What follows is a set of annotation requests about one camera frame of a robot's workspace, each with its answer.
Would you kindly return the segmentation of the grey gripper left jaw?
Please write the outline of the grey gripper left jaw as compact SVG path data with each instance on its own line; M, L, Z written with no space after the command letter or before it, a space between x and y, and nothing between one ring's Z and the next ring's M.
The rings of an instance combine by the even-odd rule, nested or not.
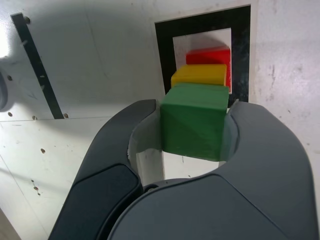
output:
M123 211L164 179L160 109L139 100L94 137L49 235L51 240L105 240Z

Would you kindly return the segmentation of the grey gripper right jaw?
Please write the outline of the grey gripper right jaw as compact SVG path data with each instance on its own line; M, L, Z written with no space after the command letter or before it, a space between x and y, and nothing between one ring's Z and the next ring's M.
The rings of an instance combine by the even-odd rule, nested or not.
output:
M225 164L135 200L111 240L312 240L314 181L293 132L264 107L226 118Z

